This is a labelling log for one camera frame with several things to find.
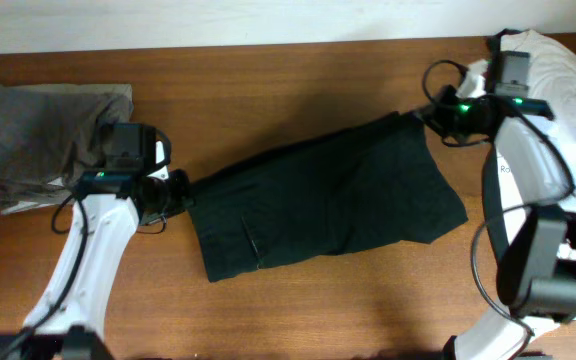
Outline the black shorts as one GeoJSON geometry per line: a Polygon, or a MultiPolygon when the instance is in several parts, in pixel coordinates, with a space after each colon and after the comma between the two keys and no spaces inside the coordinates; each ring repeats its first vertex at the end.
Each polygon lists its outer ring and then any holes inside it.
{"type": "Polygon", "coordinates": [[[401,240],[430,244],[467,220],[422,122],[397,112],[233,164],[195,182],[191,200],[211,282],[401,240]]]}

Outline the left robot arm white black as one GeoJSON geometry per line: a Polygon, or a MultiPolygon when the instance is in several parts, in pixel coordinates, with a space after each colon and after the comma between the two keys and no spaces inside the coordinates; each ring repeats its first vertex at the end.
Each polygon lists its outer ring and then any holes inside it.
{"type": "Polygon", "coordinates": [[[105,314],[129,241],[186,209],[189,180],[169,170],[171,150],[153,126],[110,127],[103,162],[83,172],[66,199],[72,221],[47,287],[18,332],[0,332],[0,360],[111,358],[105,314]]]}

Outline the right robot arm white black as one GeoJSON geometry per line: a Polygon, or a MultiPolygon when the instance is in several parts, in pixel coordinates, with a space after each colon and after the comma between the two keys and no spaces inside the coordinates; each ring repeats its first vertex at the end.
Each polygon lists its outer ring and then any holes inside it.
{"type": "Polygon", "coordinates": [[[448,147],[488,143],[510,166],[520,202],[486,216],[479,232],[525,219],[514,236],[492,241],[497,261],[495,298],[476,285],[489,310],[472,328],[451,337],[445,359],[522,359],[528,345],[576,321],[576,179],[571,152],[548,102],[529,95],[530,56],[496,51],[480,95],[448,85],[415,116],[448,147]]]}

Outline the dark garment under t-shirt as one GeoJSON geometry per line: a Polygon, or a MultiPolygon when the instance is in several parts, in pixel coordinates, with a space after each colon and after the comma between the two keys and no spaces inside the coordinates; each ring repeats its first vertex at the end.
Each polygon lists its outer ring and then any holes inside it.
{"type": "Polygon", "coordinates": [[[496,149],[492,147],[486,156],[482,171],[482,205],[484,218],[488,221],[487,233],[495,261],[499,262],[508,248],[508,237],[505,221],[499,218],[494,222],[494,219],[502,214],[497,165],[496,149]]]}

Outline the white printed t-shirt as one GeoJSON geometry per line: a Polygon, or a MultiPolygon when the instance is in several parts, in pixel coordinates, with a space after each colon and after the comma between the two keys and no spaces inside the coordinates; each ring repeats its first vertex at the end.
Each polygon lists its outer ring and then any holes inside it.
{"type": "MultiPolygon", "coordinates": [[[[559,135],[571,152],[576,179],[576,55],[559,42],[531,30],[514,35],[501,33],[489,40],[489,48],[492,55],[496,51],[529,54],[529,95],[547,101],[553,110],[559,135]]],[[[520,195],[510,166],[500,154],[497,161],[502,210],[507,210],[519,204],[520,195]]],[[[507,237],[517,234],[524,219],[522,211],[507,212],[507,237]]]]}

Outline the grey folded garment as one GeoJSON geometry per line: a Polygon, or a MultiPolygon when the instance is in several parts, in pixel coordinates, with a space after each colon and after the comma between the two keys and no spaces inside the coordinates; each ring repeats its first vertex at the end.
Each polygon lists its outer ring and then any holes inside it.
{"type": "Polygon", "coordinates": [[[129,84],[0,85],[0,210],[65,200],[104,162],[111,126],[132,110],[129,84]]]}

